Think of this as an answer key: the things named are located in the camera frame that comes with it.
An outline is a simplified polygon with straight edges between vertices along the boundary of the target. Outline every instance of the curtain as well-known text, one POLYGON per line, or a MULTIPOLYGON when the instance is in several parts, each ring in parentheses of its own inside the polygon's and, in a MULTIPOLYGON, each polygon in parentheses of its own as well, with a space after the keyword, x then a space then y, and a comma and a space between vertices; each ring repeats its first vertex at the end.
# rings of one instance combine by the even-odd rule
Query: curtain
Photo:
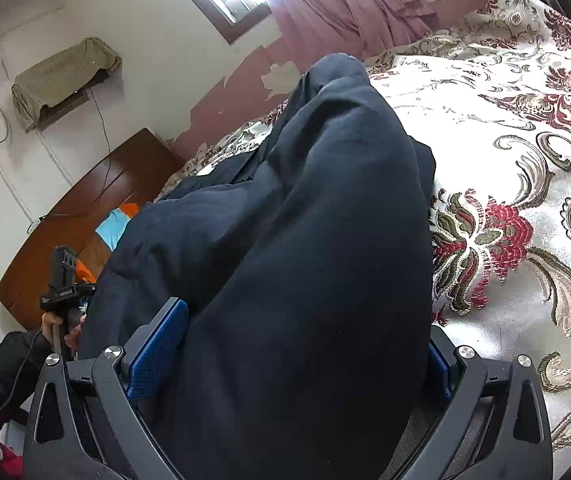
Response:
POLYGON ((412 43, 438 23, 425 0, 268 0, 293 61, 305 72, 321 57, 360 59, 412 43))

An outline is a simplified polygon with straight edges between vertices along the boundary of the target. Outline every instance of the window frame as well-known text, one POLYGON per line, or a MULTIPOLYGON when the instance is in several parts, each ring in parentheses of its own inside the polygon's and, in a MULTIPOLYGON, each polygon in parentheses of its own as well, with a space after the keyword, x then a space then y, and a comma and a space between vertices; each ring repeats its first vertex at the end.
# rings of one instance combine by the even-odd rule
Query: window frame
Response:
POLYGON ((236 23, 230 22, 225 13, 212 0, 192 0, 192 2, 204 13, 205 17, 216 27, 220 35, 232 44, 250 28, 267 18, 272 11, 270 6, 263 2, 250 10, 236 23))

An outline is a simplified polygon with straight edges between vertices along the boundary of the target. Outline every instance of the dark blue garment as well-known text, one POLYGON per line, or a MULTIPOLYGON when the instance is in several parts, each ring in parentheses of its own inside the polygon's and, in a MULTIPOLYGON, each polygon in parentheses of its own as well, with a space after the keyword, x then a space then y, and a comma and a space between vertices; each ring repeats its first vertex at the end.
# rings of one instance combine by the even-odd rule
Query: dark blue garment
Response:
POLYGON ((146 420, 186 480, 376 480, 425 374, 434 171, 358 60, 320 60, 260 148, 132 219, 80 357, 181 298, 146 420))

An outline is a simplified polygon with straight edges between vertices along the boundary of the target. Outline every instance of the metal screw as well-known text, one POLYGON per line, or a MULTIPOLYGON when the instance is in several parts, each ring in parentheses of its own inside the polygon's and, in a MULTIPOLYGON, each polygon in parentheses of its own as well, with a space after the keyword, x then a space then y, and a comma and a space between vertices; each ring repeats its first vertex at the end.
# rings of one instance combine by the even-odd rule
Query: metal screw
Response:
POLYGON ((532 360, 527 355, 520 355, 517 358, 517 361, 519 361, 519 364, 521 366, 525 366, 526 368, 528 366, 532 366, 532 360))
POLYGON ((47 364, 48 366, 54 366, 55 364, 58 364, 59 361, 60 361, 59 354, 50 354, 45 358, 45 364, 47 364))
POLYGON ((459 355, 463 357, 463 359, 472 359, 476 353, 471 346, 461 346, 459 347, 459 355))
POLYGON ((108 359, 116 359, 119 355, 121 355, 121 347, 120 346, 108 346, 103 352, 103 355, 108 359))

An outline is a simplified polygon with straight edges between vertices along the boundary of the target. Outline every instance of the paisley pattern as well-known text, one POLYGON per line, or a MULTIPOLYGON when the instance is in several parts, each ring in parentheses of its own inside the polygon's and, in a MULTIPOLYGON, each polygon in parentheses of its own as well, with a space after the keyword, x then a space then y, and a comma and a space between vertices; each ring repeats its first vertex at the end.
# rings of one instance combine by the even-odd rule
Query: paisley pattern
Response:
MULTIPOLYGON (((571 464, 571 21, 489 0, 366 67, 437 161, 434 320, 483 357, 537 363, 558 479, 571 464)), ((203 146, 182 174, 252 149, 282 112, 203 146)))

